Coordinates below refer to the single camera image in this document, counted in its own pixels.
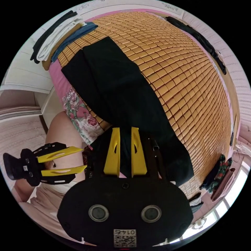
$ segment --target bamboo mat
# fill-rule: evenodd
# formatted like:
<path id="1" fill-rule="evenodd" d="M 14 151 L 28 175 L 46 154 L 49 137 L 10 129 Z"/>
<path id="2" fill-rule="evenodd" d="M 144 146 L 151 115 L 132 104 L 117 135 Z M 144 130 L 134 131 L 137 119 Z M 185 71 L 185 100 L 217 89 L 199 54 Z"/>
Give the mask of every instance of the bamboo mat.
<path id="1" fill-rule="evenodd" d="M 187 148 L 195 175 L 180 188 L 192 197 L 220 155 L 227 156 L 229 150 L 230 111 L 215 68 L 192 39 L 149 13 L 117 13 L 93 22 L 99 26 L 96 30 L 68 45 L 58 56 L 61 66 L 82 47 L 110 36 L 138 64 Z M 91 113 L 102 128 L 108 128 L 107 122 Z"/>

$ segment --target white towel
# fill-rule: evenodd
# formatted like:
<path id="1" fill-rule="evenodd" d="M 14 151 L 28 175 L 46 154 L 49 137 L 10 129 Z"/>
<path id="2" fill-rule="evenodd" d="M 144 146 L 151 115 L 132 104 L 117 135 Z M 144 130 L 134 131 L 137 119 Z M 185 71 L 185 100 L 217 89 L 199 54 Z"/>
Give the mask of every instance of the white towel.
<path id="1" fill-rule="evenodd" d="M 49 57 L 49 54 L 55 44 L 60 40 L 62 36 L 64 36 L 69 30 L 71 30 L 75 25 L 86 23 L 83 21 L 81 16 L 76 15 L 71 18 L 68 18 L 64 22 L 62 22 L 53 32 L 51 35 L 47 37 L 47 39 L 42 44 L 38 54 L 37 60 L 38 61 L 46 61 Z"/>

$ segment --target qr code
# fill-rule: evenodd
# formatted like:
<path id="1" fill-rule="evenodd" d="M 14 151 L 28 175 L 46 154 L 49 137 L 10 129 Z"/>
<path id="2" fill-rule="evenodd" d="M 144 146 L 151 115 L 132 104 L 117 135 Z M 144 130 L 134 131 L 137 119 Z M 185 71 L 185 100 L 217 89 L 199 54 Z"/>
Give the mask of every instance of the qr code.
<path id="1" fill-rule="evenodd" d="M 136 230 L 114 230 L 114 247 L 134 248 L 136 246 Z"/>

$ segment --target bed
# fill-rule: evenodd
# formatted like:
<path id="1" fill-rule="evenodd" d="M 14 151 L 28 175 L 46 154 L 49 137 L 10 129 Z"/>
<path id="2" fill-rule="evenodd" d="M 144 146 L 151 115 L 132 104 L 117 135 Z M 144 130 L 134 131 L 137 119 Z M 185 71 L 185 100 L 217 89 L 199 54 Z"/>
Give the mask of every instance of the bed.
<path id="1" fill-rule="evenodd" d="M 66 46 L 49 68 L 64 110 L 87 145 L 111 126 L 61 72 L 82 47 L 111 37 L 138 64 L 190 154 L 195 175 L 180 188 L 191 198 L 220 155 L 230 154 L 233 112 L 220 69 L 194 39 L 156 15 L 119 12 L 92 22 L 98 28 Z"/>

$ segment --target white cabinet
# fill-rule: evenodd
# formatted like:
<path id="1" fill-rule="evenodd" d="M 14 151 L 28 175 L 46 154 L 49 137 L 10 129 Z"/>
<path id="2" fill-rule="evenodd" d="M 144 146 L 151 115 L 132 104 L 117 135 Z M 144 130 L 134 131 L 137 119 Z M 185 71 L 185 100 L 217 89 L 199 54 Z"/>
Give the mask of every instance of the white cabinet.
<path id="1" fill-rule="evenodd" d="M 14 57 L 0 90 L 27 90 L 33 92 L 50 93 L 53 83 L 48 71 L 42 63 L 30 61 L 35 42 L 29 38 Z"/>

